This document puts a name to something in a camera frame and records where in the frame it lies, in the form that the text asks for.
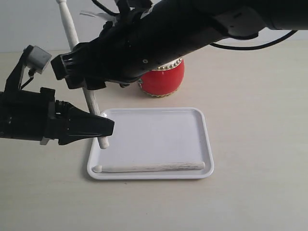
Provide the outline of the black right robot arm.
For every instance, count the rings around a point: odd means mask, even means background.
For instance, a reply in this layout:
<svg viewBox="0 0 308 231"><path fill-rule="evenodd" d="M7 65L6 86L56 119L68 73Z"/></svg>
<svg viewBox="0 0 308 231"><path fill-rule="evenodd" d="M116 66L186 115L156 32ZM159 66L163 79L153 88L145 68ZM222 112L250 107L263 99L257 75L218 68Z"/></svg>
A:
<svg viewBox="0 0 308 231"><path fill-rule="evenodd" d="M70 89L128 85L157 67L222 39L249 40L264 28L306 30L305 0L118 0L116 22L56 56L51 65Z"/></svg>

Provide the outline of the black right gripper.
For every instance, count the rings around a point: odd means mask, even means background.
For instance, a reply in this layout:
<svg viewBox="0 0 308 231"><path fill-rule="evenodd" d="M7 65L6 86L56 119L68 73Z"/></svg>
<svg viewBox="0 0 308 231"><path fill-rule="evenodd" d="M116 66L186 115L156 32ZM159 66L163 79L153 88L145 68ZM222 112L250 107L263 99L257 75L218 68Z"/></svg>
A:
<svg viewBox="0 0 308 231"><path fill-rule="evenodd" d="M99 36L51 61L56 78L65 79L69 89L98 90L105 88L106 82L129 85L156 69L152 46L144 44L150 40L138 30L153 7L126 7L118 12L100 9L100 13L81 11L105 20Z"/></svg>

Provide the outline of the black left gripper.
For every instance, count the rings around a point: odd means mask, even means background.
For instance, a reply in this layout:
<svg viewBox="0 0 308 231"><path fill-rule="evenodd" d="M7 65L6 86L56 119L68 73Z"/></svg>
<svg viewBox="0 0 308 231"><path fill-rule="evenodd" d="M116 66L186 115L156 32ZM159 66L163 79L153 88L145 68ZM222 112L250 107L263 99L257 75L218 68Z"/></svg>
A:
<svg viewBox="0 0 308 231"><path fill-rule="evenodd" d="M25 90L0 93L0 137L39 141L46 145L58 140L59 145L113 134L115 122L82 111L72 104L56 100L55 90Z"/></svg>

